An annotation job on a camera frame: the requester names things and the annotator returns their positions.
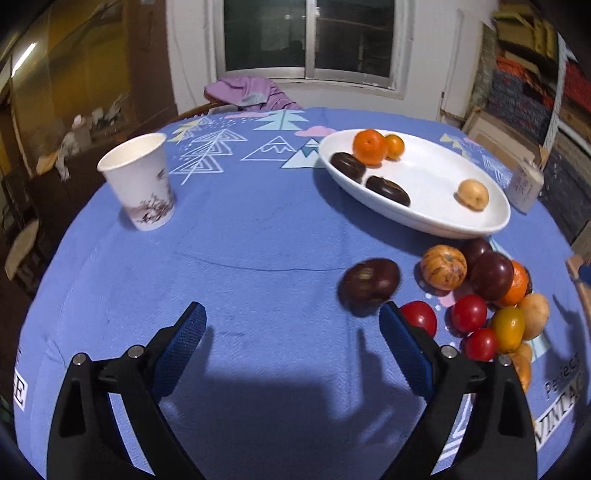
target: pink cloud print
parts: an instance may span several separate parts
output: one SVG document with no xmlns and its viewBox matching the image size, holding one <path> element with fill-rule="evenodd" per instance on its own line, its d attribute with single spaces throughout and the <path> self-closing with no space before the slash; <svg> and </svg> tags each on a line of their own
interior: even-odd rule
<svg viewBox="0 0 591 480">
<path fill-rule="evenodd" d="M 250 118 L 256 116 L 267 116 L 270 112 L 240 112 L 226 115 L 224 118 Z"/>
<path fill-rule="evenodd" d="M 322 125 L 314 125 L 308 130 L 299 130 L 295 134 L 298 137 L 326 137 L 327 135 L 333 134 L 335 132 L 336 130 L 334 128 L 323 127 Z"/>
</svg>

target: table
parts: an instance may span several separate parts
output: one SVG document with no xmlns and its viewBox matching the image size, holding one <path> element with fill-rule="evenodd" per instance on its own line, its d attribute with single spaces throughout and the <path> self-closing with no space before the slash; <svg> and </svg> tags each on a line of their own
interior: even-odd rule
<svg viewBox="0 0 591 480">
<path fill-rule="evenodd" d="M 178 197 L 172 220 L 138 232 L 102 187 L 66 233 L 23 327 L 15 422 L 21 450 L 42 474 L 72 356 L 112 358 L 146 344 L 196 300 L 209 327 L 160 406 L 208 479 L 379 478 L 424 403 L 410 393 L 376 318 L 339 305 L 340 277 L 366 258 L 392 258 L 402 271 L 394 300 L 427 301 L 438 316 L 435 340 L 460 339 L 444 321 L 453 295 L 430 296 L 413 275 L 421 254 L 443 240 L 367 209 L 317 164 L 319 141 L 348 128 L 417 135 L 471 159 L 501 185 L 510 178 L 460 131 L 404 116 L 312 108 L 167 126 Z M 532 343 L 527 393 L 541 475 L 589 402 L 589 332 L 564 266 L 570 248 L 541 204 L 527 216 L 513 211 L 491 243 L 528 267 L 534 290 L 551 304 Z M 120 399 L 112 402 L 134 464 L 150 471 Z M 437 469 L 452 461 L 470 405 L 467 395 Z"/>
</svg>

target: white oval plate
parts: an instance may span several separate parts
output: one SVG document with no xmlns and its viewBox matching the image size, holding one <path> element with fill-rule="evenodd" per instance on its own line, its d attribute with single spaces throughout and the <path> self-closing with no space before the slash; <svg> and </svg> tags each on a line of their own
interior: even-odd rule
<svg viewBox="0 0 591 480">
<path fill-rule="evenodd" d="M 351 180 L 330 164 L 334 153 L 353 153 L 353 138 L 360 132 L 343 130 L 320 143 L 320 158 L 339 186 L 373 211 L 415 230 L 446 238 L 476 238 L 503 229 L 511 208 L 503 190 L 478 166 L 441 145 L 413 135 L 378 130 L 383 135 L 399 135 L 405 144 L 400 161 L 384 160 L 379 168 L 368 168 L 361 183 Z M 365 187 L 372 175 L 400 185 L 410 197 L 405 207 Z M 466 179 L 482 182 L 490 202 L 483 212 L 473 212 L 454 198 L 458 185 Z"/>
</svg>

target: window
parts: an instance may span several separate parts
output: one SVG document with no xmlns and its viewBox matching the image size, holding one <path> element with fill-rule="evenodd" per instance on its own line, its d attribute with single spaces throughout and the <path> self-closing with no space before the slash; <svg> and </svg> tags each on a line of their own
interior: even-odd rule
<svg viewBox="0 0 591 480">
<path fill-rule="evenodd" d="M 412 0 L 210 0 L 217 74 L 360 83 L 404 93 Z"/>
</svg>

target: blue gripper pad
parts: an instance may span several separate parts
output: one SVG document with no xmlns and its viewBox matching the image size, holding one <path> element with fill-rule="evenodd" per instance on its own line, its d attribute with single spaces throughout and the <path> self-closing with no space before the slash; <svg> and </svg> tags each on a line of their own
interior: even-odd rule
<svg viewBox="0 0 591 480">
<path fill-rule="evenodd" d="M 413 393 L 429 402 L 435 393 L 433 367 L 408 329 L 402 313 L 385 304 L 379 311 L 379 330 Z"/>
<path fill-rule="evenodd" d="M 154 367 L 152 396 L 156 403 L 168 397 L 176 387 L 189 359 L 201 341 L 207 326 L 205 307 L 200 303 L 189 313 Z"/>
</svg>

